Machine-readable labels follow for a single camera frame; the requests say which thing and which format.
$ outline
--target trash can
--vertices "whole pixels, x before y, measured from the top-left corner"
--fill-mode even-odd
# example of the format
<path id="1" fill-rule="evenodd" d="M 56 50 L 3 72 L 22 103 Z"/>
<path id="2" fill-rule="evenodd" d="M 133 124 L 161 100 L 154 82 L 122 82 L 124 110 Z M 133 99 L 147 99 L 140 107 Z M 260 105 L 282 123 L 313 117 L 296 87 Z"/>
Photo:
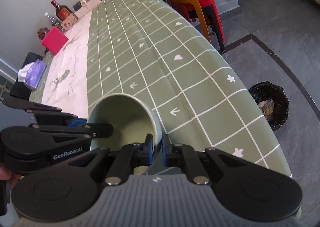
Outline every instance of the trash can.
<path id="1" fill-rule="evenodd" d="M 273 131 L 284 125 L 289 115 L 289 100 L 282 87 L 266 81 L 252 86 L 249 93 Z"/>

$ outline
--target screw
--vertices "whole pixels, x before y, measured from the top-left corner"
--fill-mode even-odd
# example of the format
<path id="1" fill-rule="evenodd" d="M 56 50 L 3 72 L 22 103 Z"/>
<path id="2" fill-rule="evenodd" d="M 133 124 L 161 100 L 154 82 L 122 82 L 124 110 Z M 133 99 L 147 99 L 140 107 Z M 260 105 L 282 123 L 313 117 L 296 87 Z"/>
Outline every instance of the screw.
<path id="1" fill-rule="evenodd" d="M 196 184 L 208 184 L 209 183 L 209 179 L 206 176 L 196 176 L 193 179 L 193 182 L 195 182 Z"/>
<path id="2" fill-rule="evenodd" d="M 110 176 L 105 180 L 107 185 L 119 185 L 121 183 L 121 179 L 117 176 Z"/>

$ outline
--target pink box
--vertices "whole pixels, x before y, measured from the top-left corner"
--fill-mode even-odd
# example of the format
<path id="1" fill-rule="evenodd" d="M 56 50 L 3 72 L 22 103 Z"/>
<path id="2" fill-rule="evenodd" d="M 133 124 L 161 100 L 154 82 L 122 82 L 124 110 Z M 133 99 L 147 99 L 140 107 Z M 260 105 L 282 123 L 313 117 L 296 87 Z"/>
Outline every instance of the pink box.
<path id="1" fill-rule="evenodd" d="M 41 40 L 41 44 L 56 55 L 67 41 L 68 38 L 57 27 L 52 27 Z"/>

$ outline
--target green tablecloth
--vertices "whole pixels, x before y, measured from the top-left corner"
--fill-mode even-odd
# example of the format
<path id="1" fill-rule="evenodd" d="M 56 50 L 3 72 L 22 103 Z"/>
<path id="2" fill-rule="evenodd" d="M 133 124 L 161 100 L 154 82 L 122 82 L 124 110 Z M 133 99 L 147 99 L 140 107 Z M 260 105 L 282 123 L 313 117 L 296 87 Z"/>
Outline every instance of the green tablecloth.
<path id="1" fill-rule="evenodd" d="M 173 143 L 198 151 L 215 146 L 291 175 L 277 139 L 241 80 L 161 0 L 105 0 L 92 11 L 87 45 L 88 112 L 108 94 L 131 94 L 158 114 Z M 44 58 L 49 69 L 52 58 Z M 43 102 L 45 79 L 46 74 L 31 101 Z"/>

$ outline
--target purple tissue pack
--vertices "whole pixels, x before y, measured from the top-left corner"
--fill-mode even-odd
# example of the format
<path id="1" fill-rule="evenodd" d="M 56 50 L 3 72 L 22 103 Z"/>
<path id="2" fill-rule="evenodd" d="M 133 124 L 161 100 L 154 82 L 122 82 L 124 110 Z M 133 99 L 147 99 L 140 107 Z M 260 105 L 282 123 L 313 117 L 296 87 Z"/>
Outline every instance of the purple tissue pack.
<path id="1" fill-rule="evenodd" d="M 35 63 L 29 68 L 24 85 L 30 90 L 35 90 L 38 87 L 38 84 L 46 67 L 47 65 L 45 63 L 37 59 Z"/>

